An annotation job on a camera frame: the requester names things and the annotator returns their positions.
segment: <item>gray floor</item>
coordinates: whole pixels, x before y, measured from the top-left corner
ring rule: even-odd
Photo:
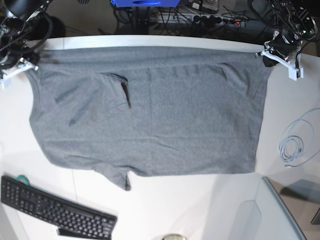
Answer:
[[[47,12],[64,22],[67,36],[100,35],[98,28],[108,33],[116,29],[117,22],[108,0],[91,0],[86,5],[79,4],[77,0],[54,0]]]

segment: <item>gray t-shirt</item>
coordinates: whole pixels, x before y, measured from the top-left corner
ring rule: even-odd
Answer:
[[[42,51],[33,133],[55,165],[129,190],[139,176],[255,169],[270,69],[253,53],[183,47]]]

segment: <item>wire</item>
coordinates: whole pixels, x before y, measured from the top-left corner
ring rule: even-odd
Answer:
[[[318,40],[314,39],[311,41],[308,41],[304,46],[301,47],[301,49],[296,53],[295,55],[295,68],[300,69],[300,64],[299,64],[299,55],[302,53],[302,50],[309,44],[309,43],[318,43],[320,41],[320,38]]]
[[[0,48],[0,52],[2,52],[3,50],[5,50],[7,47],[11,46],[12,44],[14,44],[15,42],[19,41],[20,39],[24,38],[25,36],[27,36],[29,34],[29,32],[25,32],[24,34],[22,34],[21,36],[19,36],[18,38],[16,38],[15,40],[9,42],[7,45],[5,45],[4,47]]]
[[[164,32],[164,30],[166,30],[166,33],[167,33],[167,34],[170,34],[170,35],[172,36],[172,34],[169,32],[169,30],[168,30],[168,28],[167,28],[167,24],[168,24],[168,22],[169,22],[170,14],[171,14],[171,7],[169,8],[169,14],[168,14],[168,18],[167,18],[166,22],[165,22],[165,19],[164,19],[164,16],[163,16],[163,14],[162,14],[162,11],[161,11],[161,8],[160,8],[160,7],[159,7],[159,12],[160,12],[160,15],[161,15],[161,18],[162,18],[162,22],[163,22],[163,28],[162,28],[162,30],[161,30],[161,32],[160,32],[159,35],[162,35],[162,33]]]
[[[176,9],[176,12],[178,14],[180,14],[182,17],[184,17],[185,19],[187,19],[190,23],[193,23],[193,21],[191,21],[189,18],[187,18],[185,15],[183,15],[181,12],[178,11],[178,9]]]
[[[247,0],[247,6],[248,6],[248,8],[250,9],[250,11],[256,16],[256,18],[257,18],[260,22],[264,23],[265,25],[270,24],[270,23],[268,23],[268,22],[264,19],[266,16],[261,17],[261,15],[254,9],[254,7],[253,7],[253,2],[254,2],[254,0]],[[273,28],[281,28],[282,25],[281,25],[281,24],[271,24],[271,26],[272,26]]]
[[[276,17],[277,15],[274,14],[273,17],[271,18],[271,20],[268,22],[268,24],[266,24],[264,26],[264,28],[262,29],[262,31],[258,34],[258,36],[256,36],[256,38],[253,40],[253,42],[257,41],[261,36],[262,34],[265,32],[265,30],[267,29],[267,27],[270,26],[270,23],[274,20],[274,18]]]
[[[192,31],[192,26],[190,26],[190,25],[187,23],[187,21],[186,21],[184,18],[180,17],[177,13],[178,13],[178,8],[175,8],[175,12],[174,12],[173,19],[176,19],[176,20],[178,21],[178,23],[179,23],[180,29],[179,29],[179,34],[178,34],[178,35],[181,36],[181,30],[185,27],[185,26],[182,26],[183,23],[184,23],[187,27],[190,27],[190,30]]]
[[[79,30],[79,29],[76,29],[76,28],[74,28],[74,27],[72,27],[72,26],[67,26],[67,25],[65,25],[65,27],[67,28],[67,29],[69,29],[69,31],[70,32],[74,32],[74,33],[76,33],[76,34],[84,34],[84,35],[90,35],[89,33],[87,33],[87,32],[85,32],[85,31],[81,31],[81,30]]]
[[[36,43],[34,46],[32,47],[28,47],[25,49],[14,49],[14,48],[10,48],[9,51],[14,53],[14,54],[29,54],[31,52],[33,52],[34,50],[36,50],[37,48],[39,48],[48,38],[50,38],[53,29],[54,29],[54,22],[52,21],[51,17],[44,12],[43,13],[43,17],[47,20],[48,22],[48,30],[45,34],[45,36],[43,37],[43,39],[41,39],[38,43]]]
[[[304,120],[304,118],[306,116],[308,116],[310,113],[314,112],[314,111],[320,111],[320,108],[314,108],[314,109],[311,109],[311,110],[305,112],[297,120],[295,120],[292,123],[290,123],[289,126],[287,126],[286,129],[281,134],[280,141],[279,141],[279,146],[278,146],[278,154],[279,154],[279,156],[280,156],[280,158],[281,158],[281,160],[283,162],[291,163],[291,162],[301,158],[302,156],[304,156],[308,152],[309,148],[312,146],[313,141],[314,141],[315,130],[314,130],[314,127],[312,126],[312,124],[310,122],[308,122],[307,120]],[[290,133],[300,123],[306,124],[310,128],[310,130],[312,132],[311,138],[310,138],[310,143],[308,144],[308,146],[306,148],[304,148],[304,142],[301,139],[301,137],[299,137],[297,135],[290,135]],[[288,146],[289,143],[293,143],[293,145],[294,145],[295,149],[294,149],[293,153],[289,153],[288,152],[287,146]],[[300,164],[297,164],[297,165],[286,164],[285,166],[288,167],[288,168],[299,167],[299,166],[309,162],[318,153],[320,153],[320,149],[315,154],[313,154],[310,158],[308,158],[307,160],[305,160],[304,162],[302,162]]]
[[[228,17],[228,16],[226,16],[227,14],[229,14],[230,15],[230,18],[232,18],[232,19],[234,19],[234,20],[236,20],[235,19],[235,16],[233,15],[233,14],[235,14],[236,16],[238,16],[238,17],[240,17],[241,19],[241,22],[248,22],[248,21],[253,21],[253,20],[255,20],[255,19],[253,19],[253,18],[250,18],[250,17],[248,17],[248,16],[246,16],[246,10],[243,10],[243,11],[232,11],[232,10],[230,10],[229,8],[227,8],[226,6],[222,6],[225,10],[227,10],[227,12],[228,13],[223,13],[223,14],[221,14],[221,16],[223,16],[223,17]]]
[[[227,23],[227,24],[224,24],[224,25],[222,25],[222,26],[220,26],[220,27],[218,27],[218,28],[215,28],[215,29],[209,31],[208,34],[213,34],[214,32],[216,32],[216,31],[218,31],[218,30],[220,30],[220,29],[226,28],[226,27],[229,26],[229,24],[230,24],[230,23]]]

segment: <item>computer keyboard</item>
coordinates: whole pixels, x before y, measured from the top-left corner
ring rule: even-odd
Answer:
[[[110,240],[117,217],[2,176],[1,202],[88,239]]]

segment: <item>white table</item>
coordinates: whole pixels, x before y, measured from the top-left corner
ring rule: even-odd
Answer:
[[[247,53],[263,49],[259,45],[224,40],[141,35],[58,38],[46,44],[47,49],[61,50],[123,46],[193,47]],[[37,188],[117,215],[114,240],[160,240],[168,233],[181,233],[190,240],[205,240],[204,236],[228,239],[232,225],[227,223],[234,217],[239,202],[255,198],[260,174],[276,181],[279,188],[301,179],[320,183],[320,155],[299,168],[285,168],[277,152],[279,137],[287,125],[307,110],[320,107],[320,58],[302,55],[302,64],[305,77],[297,82],[288,78],[288,70],[283,66],[272,69],[257,149],[257,173],[168,177],[139,177],[129,173],[130,192],[93,171],[64,169],[49,163],[29,125],[33,94],[27,78],[20,74],[10,88],[0,91],[0,174],[26,175]],[[320,121],[312,124],[316,133],[320,133]],[[320,137],[315,141],[319,147]],[[22,223],[14,226],[20,240],[27,239],[26,236],[30,240],[43,240],[44,236],[47,240],[70,240],[57,236],[50,224],[9,207],[5,210],[12,223]],[[309,207],[309,211],[315,214],[317,208]],[[302,230],[306,227],[304,233],[308,238],[309,225],[302,222],[300,226]]]

